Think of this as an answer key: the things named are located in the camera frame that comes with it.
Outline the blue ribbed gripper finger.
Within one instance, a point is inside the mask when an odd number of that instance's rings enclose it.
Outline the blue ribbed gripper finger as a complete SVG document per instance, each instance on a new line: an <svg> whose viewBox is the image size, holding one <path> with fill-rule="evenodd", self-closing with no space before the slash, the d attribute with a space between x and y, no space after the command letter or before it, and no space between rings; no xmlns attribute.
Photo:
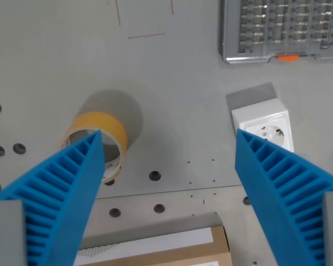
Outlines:
<svg viewBox="0 0 333 266"><path fill-rule="evenodd" d="M244 130L235 169L278 265L325 265L322 203L333 176Z"/></svg>
<svg viewBox="0 0 333 266"><path fill-rule="evenodd" d="M96 131L0 191L0 201L23 205L28 265L73 265L104 171Z"/></svg>

